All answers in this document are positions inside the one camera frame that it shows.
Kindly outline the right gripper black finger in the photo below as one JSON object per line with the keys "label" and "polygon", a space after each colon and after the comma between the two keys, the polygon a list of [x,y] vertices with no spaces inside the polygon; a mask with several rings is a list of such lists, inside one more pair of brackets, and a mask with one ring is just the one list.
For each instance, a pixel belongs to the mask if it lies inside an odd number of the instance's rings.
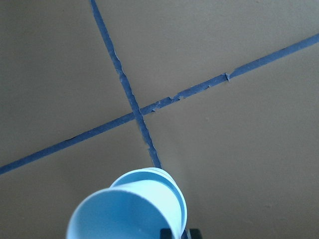
{"label": "right gripper black finger", "polygon": [[[171,229],[161,229],[160,239],[173,239]],[[188,229],[184,230],[180,239],[201,239],[201,231],[199,229]]]}

